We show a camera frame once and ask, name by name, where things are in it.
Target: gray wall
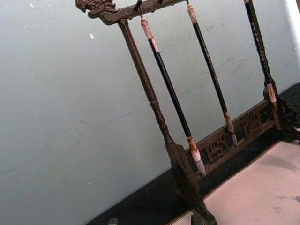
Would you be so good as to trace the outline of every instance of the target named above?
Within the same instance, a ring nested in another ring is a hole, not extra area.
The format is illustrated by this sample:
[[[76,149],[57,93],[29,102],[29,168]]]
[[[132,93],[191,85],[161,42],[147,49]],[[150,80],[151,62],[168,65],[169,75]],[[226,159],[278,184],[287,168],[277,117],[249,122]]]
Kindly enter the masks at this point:
[[[236,117],[263,98],[243,1],[192,3]],[[285,2],[261,0],[255,6],[281,92],[300,81]],[[186,4],[147,18],[200,140],[224,121]],[[130,26],[170,133],[186,147],[139,18]],[[74,0],[2,1],[0,49],[1,224],[81,225],[170,168],[117,25],[89,19]]]

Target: wooden stand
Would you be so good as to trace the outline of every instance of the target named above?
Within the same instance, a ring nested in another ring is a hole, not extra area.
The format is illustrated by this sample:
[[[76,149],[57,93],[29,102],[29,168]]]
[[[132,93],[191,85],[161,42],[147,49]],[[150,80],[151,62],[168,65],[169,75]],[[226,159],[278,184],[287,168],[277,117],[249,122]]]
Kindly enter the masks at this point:
[[[145,14],[154,12],[160,8],[174,5],[182,1],[185,0],[146,0],[141,5],[140,13]],[[83,12],[85,12],[86,9],[90,10],[88,12],[90,18],[100,18],[106,25],[118,23],[146,96],[164,136],[165,147],[171,160],[172,171],[177,182],[179,195],[186,201],[190,208],[202,218],[203,224],[217,224],[215,218],[208,212],[203,202],[199,184],[199,180],[202,179],[202,176],[195,167],[189,149],[184,150],[183,146],[176,144],[169,134],[156,94],[131,34],[128,19],[139,16],[139,12],[135,10],[135,5],[116,9],[113,0],[76,0],[76,6]],[[233,120],[238,138],[238,148],[233,146],[231,136],[225,126],[197,143],[206,166],[207,174],[219,167],[238,151],[245,148],[260,135],[275,127],[271,103],[267,93],[267,89],[265,88],[264,100]],[[279,119],[283,131],[277,132],[276,134],[274,133],[274,135],[278,135],[278,138],[288,141],[294,139],[300,140],[300,132],[294,128],[294,126],[297,126],[295,124],[299,122],[298,114],[289,108],[278,95],[277,102]]]

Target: carved dragon head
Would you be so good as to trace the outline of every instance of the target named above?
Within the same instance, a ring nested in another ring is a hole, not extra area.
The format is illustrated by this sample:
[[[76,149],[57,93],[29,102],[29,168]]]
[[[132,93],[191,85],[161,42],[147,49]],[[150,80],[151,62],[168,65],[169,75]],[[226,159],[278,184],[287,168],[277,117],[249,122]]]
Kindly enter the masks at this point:
[[[113,0],[76,0],[76,6],[84,13],[90,10],[88,12],[90,18],[101,17],[102,13],[115,14],[119,11],[115,8]]]

